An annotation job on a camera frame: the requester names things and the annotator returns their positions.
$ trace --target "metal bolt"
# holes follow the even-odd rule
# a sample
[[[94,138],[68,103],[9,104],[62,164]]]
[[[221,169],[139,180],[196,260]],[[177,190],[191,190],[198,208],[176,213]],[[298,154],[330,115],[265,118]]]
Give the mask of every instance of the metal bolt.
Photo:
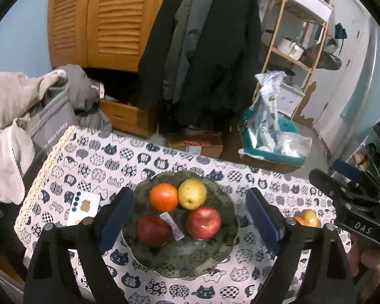
[[[83,225],[89,225],[93,222],[93,217],[85,217],[82,219],[82,221],[80,223],[82,223]]]
[[[326,223],[325,227],[330,231],[333,231],[335,229],[335,225],[333,225],[332,223]]]
[[[53,224],[53,223],[46,223],[45,226],[44,226],[44,230],[45,230],[45,231],[49,231],[49,230],[51,230],[54,226],[55,226],[55,224]]]
[[[290,224],[290,225],[296,225],[297,224],[297,221],[293,217],[287,217],[286,222],[287,222],[287,224]]]

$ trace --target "white pot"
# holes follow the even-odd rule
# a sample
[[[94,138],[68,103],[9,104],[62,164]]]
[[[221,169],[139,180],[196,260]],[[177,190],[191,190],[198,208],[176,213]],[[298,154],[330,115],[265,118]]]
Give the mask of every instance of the white pot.
[[[280,43],[278,44],[277,49],[279,49],[283,54],[286,54],[295,60],[299,60],[304,52],[303,48],[286,37],[282,37],[280,39]]]

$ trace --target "small orange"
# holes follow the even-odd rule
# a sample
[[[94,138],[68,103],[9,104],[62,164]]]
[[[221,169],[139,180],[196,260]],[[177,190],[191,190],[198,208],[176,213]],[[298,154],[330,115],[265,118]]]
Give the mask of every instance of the small orange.
[[[154,186],[149,194],[151,206],[160,212],[169,212],[177,206],[177,188],[163,183]]]
[[[306,223],[305,223],[304,219],[302,219],[299,216],[294,216],[294,218],[295,218],[296,221],[298,221],[298,223],[300,223],[301,225],[306,226]]]

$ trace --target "green glass plate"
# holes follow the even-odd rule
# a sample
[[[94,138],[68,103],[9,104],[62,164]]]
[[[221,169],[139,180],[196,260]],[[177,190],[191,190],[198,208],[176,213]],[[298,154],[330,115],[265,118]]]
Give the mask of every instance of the green glass plate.
[[[178,205],[169,214],[184,234],[184,238],[179,241],[173,239],[161,248],[150,248],[140,243],[136,232],[138,220],[144,215],[158,216],[161,214],[149,203],[150,190],[161,183],[169,183],[178,188],[188,178],[197,178],[207,187],[207,200],[203,206],[212,207],[220,213],[222,220],[220,230],[208,240],[192,239],[185,227],[190,210]],[[140,182],[135,188],[134,194],[135,208],[122,229],[122,237],[134,258],[144,267],[167,278],[189,279],[208,273],[230,255],[238,233],[238,221],[231,198],[221,190],[215,181],[187,170],[165,171]]]

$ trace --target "table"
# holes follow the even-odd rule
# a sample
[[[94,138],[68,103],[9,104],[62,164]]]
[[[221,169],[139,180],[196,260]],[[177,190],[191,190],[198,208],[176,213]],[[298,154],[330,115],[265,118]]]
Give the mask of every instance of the table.
[[[112,250],[105,253],[104,261],[130,304],[248,304],[276,259],[264,246],[246,210],[245,194],[251,187],[259,188],[285,217],[310,208],[321,223],[335,218],[332,201],[308,180],[160,147],[128,135],[71,126],[40,170],[14,229],[25,247],[33,251],[47,222],[66,225],[78,190],[99,194],[100,208],[123,186],[134,189],[160,171],[184,169],[217,181],[233,200],[240,226],[233,251],[206,275],[169,279],[138,264],[120,235]],[[349,234],[338,231],[348,251]],[[296,295],[308,257],[309,251],[304,251],[287,297]],[[78,285],[89,290],[77,253],[70,252],[70,259]],[[202,261],[203,253],[192,259]]]

